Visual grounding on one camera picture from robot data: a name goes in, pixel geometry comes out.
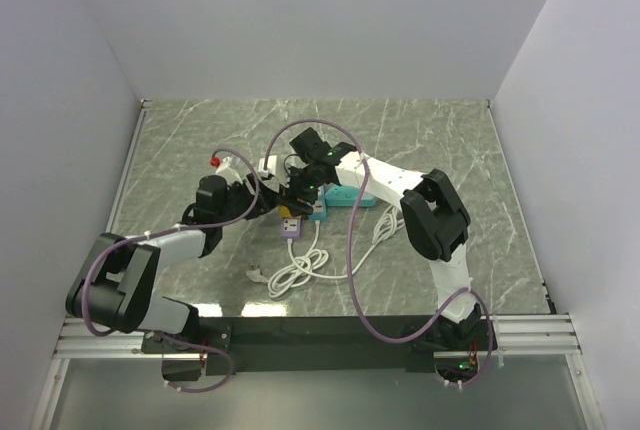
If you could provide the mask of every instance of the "gray marble surface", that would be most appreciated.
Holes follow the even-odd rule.
[[[147,110],[114,230],[137,234],[173,225],[194,200],[198,180],[211,172],[217,146],[234,148],[258,162],[285,123],[321,117],[360,139],[365,152],[403,168],[445,171],[471,215],[468,266],[473,286],[495,313],[548,313],[541,276],[526,235],[493,121],[485,101],[436,100],[205,100],[156,101]],[[276,145],[305,127],[287,131]],[[319,128],[331,143],[345,140]],[[354,261],[369,248],[373,227],[386,205],[360,209]],[[329,208],[319,247],[327,250],[327,274],[344,272],[348,208]],[[205,315],[353,315],[345,281],[312,281],[272,301],[265,285],[245,272],[258,264],[266,276],[287,265],[277,212],[224,230],[208,257],[166,268],[155,291],[198,304]],[[303,224],[294,245],[303,254],[314,229]],[[429,314],[436,292],[428,262],[398,232],[380,245],[356,275],[363,308],[371,315]]]

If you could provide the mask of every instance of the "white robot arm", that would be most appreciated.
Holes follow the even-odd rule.
[[[369,166],[369,180],[365,191],[390,203],[401,211],[403,210],[401,201],[405,197],[405,192],[424,184],[425,175],[421,172],[405,170],[376,160],[366,154],[363,157],[366,158]],[[287,188],[290,186],[289,172],[285,171],[284,168],[284,158],[272,156],[269,158],[267,170],[263,170],[263,167],[264,159],[261,159],[259,169],[263,178],[275,177],[281,186]],[[337,182],[334,183],[360,188],[365,176],[361,155],[355,150],[346,153],[340,158],[340,163],[335,167],[335,173]],[[437,213],[437,206],[434,204],[432,207],[429,210],[432,213]],[[467,221],[465,220],[462,223],[466,229]],[[407,231],[411,238],[411,228],[407,228]],[[471,286],[464,242],[460,243],[451,252],[447,261],[442,258],[430,259],[429,265],[438,292],[438,306],[441,306],[447,298],[460,288]],[[454,323],[459,323],[473,311],[475,304],[476,301],[472,295],[460,295],[447,306],[442,315]]]

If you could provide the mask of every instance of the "white power cord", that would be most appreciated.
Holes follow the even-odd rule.
[[[287,249],[289,258],[291,258],[291,264],[278,270],[268,280],[264,279],[267,280],[266,283],[270,298],[275,299],[281,297],[287,293],[289,289],[305,285],[312,277],[324,280],[343,280],[347,278],[346,273],[342,275],[323,275],[316,273],[329,261],[329,253],[326,250],[316,248],[318,237],[320,236],[320,222],[316,221],[315,223],[316,235],[311,247],[309,247],[309,250],[307,250],[304,255],[295,256],[293,254],[293,241],[291,239],[287,240]],[[380,243],[391,238],[401,228],[404,228],[404,220],[398,219],[398,209],[390,205],[385,209],[376,223],[373,229],[371,246],[353,269],[353,274],[356,274],[365,260],[371,255],[371,252],[373,252]]]

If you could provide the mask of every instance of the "purple cable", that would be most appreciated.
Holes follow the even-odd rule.
[[[215,348],[215,347],[209,347],[208,345],[198,345],[195,343],[183,342],[182,340],[173,338],[167,335],[166,333],[162,333],[162,339],[166,340],[167,342],[173,343],[175,345],[180,345],[182,347],[188,347],[194,350],[199,350],[200,352],[215,353],[216,355],[223,356],[229,361],[229,371],[224,377],[220,379],[220,381],[214,383],[213,385],[210,385],[208,387],[202,387],[202,388],[186,388],[178,385],[177,383],[173,383],[173,382],[167,383],[167,385],[169,385],[171,388],[175,388],[176,390],[179,390],[180,392],[184,392],[184,393],[205,393],[211,390],[215,390],[216,388],[220,388],[222,385],[227,383],[231,378],[231,375],[233,375],[233,372],[235,369],[235,366],[233,364],[233,358],[231,358],[231,355],[229,355],[224,350],[220,350],[219,348]]]
[[[360,142],[358,142],[358,139],[356,139],[356,137],[349,132],[349,130],[347,130],[346,128],[333,123],[333,122],[329,122],[328,120],[323,120],[320,118],[304,118],[301,120],[296,120],[294,122],[291,122],[287,125],[285,125],[284,127],[282,127],[271,139],[271,141],[269,142],[269,146],[267,147],[267,151],[266,151],[266,155],[265,155],[265,159],[264,159],[264,169],[267,169],[267,161],[269,160],[269,156],[271,155],[271,149],[273,148],[273,145],[276,143],[276,140],[280,137],[280,135],[282,135],[282,133],[284,133],[286,130],[288,130],[291,127],[294,127],[296,125],[300,125],[303,123],[319,123],[322,125],[327,125],[329,127],[335,128],[336,130],[342,132],[344,135],[346,135],[355,145],[356,150],[358,151],[358,153],[362,156],[364,154],[364,152],[362,151],[362,146],[360,145]],[[371,171],[369,169],[369,164],[367,163],[366,158],[362,158],[362,164],[364,167],[364,179],[362,181],[362,184],[360,185],[360,189],[358,191],[358,196],[356,197],[355,202],[353,203],[353,207],[351,208],[351,215],[349,216],[349,225],[347,227],[347,283],[349,284],[349,291],[351,293],[351,300],[353,302],[353,306],[356,309],[356,313],[358,314],[358,317],[360,318],[360,321],[362,322],[362,324],[365,326],[365,328],[374,336],[376,337],[378,340],[381,340],[385,343],[392,343],[392,344],[401,344],[401,343],[407,343],[410,342],[412,340],[415,340],[416,338],[420,337],[422,334],[424,334],[427,330],[429,330],[429,328],[431,327],[431,325],[433,325],[433,323],[436,321],[436,319],[442,315],[442,312],[444,312],[444,310],[447,308],[447,306],[459,295],[462,295],[463,293],[471,293],[475,299],[478,301],[478,303],[480,304],[480,306],[482,307],[482,311],[485,314],[485,318],[487,319],[487,328],[488,328],[488,334],[489,334],[489,348],[487,350],[487,358],[485,360],[485,362],[483,363],[483,365],[478,369],[478,372],[476,373],[476,375],[474,377],[472,377],[471,379],[467,380],[466,382],[464,382],[462,385],[466,386],[469,385],[470,383],[473,383],[474,381],[476,381],[478,379],[478,377],[480,377],[485,371],[486,371],[486,367],[489,365],[490,361],[491,361],[491,352],[492,352],[492,345],[493,345],[493,325],[491,325],[491,316],[489,315],[489,309],[486,305],[486,303],[482,300],[482,298],[480,297],[480,295],[478,295],[478,293],[472,289],[472,288],[461,288],[460,290],[457,290],[456,292],[454,292],[451,296],[449,296],[449,298],[447,298],[444,303],[442,304],[442,306],[440,308],[438,308],[438,310],[436,311],[436,313],[433,315],[433,317],[431,317],[429,319],[429,321],[427,323],[425,323],[419,330],[417,330],[416,332],[412,333],[411,335],[407,335],[406,337],[401,337],[401,338],[392,338],[392,337],[387,337],[386,335],[381,334],[380,332],[378,332],[373,325],[371,325],[371,323],[369,322],[369,320],[367,319],[366,315],[364,314],[364,311],[362,310],[362,306],[360,305],[360,302],[358,301],[358,295],[356,293],[356,287],[355,287],[355,283],[353,281],[353,262],[352,262],[352,245],[353,245],[353,229],[354,229],[354,225],[355,225],[355,220],[356,220],[356,213],[358,210],[358,206],[360,205],[360,201],[362,200],[362,196],[364,195],[364,191],[365,188],[367,187],[367,183],[369,182],[369,177],[371,174]]]

